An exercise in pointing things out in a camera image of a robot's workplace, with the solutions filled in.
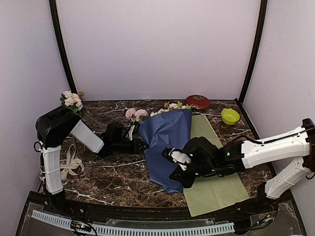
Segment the pink rose stem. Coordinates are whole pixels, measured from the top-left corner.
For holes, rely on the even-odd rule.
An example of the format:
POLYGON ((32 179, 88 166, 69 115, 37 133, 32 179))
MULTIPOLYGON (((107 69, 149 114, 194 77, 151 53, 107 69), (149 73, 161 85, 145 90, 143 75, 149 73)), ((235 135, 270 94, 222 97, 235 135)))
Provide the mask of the pink rose stem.
POLYGON ((144 109, 136 110, 135 108, 130 108, 126 111, 125 118, 131 120, 132 122, 142 122, 148 119, 150 116, 148 112, 144 109))

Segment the light blue wrapping paper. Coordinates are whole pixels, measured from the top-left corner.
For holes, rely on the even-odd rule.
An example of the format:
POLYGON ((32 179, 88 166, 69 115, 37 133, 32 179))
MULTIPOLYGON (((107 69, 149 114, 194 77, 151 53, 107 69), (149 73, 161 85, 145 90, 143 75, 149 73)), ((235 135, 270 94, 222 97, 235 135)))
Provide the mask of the light blue wrapping paper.
POLYGON ((192 110, 180 109, 161 113, 140 123, 139 134, 149 148, 144 151, 150 180, 166 193, 182 193, 180 182, 169 178, 179 167, 162 156, 165 148, 183 149, 190 140, 192 110))

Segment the cream ribbon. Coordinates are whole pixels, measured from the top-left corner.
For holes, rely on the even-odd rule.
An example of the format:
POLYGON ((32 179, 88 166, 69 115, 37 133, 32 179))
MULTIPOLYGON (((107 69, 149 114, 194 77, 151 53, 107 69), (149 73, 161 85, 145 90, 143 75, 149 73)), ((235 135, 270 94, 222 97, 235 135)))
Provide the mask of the cream ribbon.
POLYGON ((50 185, 62 185, 67 175, 78 176, 84 172, 84 165, 81 159, 76 158, 76 147, 71 144, 66 152, 65 164, 61 164, 61 146, 45 148, 40 142, 39 148, 43 161, 41 162, 40 180, 50 185))

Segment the cream rose stem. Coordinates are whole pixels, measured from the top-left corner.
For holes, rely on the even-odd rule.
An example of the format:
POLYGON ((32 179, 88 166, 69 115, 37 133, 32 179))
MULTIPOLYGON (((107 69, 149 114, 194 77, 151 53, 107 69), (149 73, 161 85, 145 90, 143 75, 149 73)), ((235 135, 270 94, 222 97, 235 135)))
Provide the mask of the cream rose stem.
POLYGON ((178 101, 177 103, 170 103, 170 101, 164 104, 165 109, 172 110, 186 110, 191 109, 190 105, 184 105, 182 102, 178 101))

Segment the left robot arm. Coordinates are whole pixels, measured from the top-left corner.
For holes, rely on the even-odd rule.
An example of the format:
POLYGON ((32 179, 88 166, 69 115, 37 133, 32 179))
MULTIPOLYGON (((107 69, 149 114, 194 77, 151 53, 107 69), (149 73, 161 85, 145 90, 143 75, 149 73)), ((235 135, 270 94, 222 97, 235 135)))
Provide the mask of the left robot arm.
POLYGON ((112 122, 107 125, 105 132, 97 135, 78 114, 65 106, 59 106, 42 115, 36 121, 35 127, 41 153, 41 171, 46 190, 52 195, 63 192, 60 152, 69 135, 100 158, 115 152, 139 154, 149 148, 147 143, 135 138, 140 127, 136 121, 129 128, 112 122))

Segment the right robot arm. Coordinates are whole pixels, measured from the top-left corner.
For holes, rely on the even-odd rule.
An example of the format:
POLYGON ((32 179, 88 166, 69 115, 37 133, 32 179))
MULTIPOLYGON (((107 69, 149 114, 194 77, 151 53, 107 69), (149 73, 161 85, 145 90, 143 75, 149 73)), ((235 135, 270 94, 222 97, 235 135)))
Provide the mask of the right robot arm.
POLYGON ((162 156, 178 164, 169 177, 184 188, 191 188, 199 177, 225 177, 267 162, 292 158, 279 174, 260 185, 251 209, 262 213, 269 207, 270 199, 279 198, 302 178, 315 173, 315 124, 306 118, 301 126, 289 132, 261 140, 240 136, 221 148, 205 137, 196 137, 183 149, 166 147, 162 156))

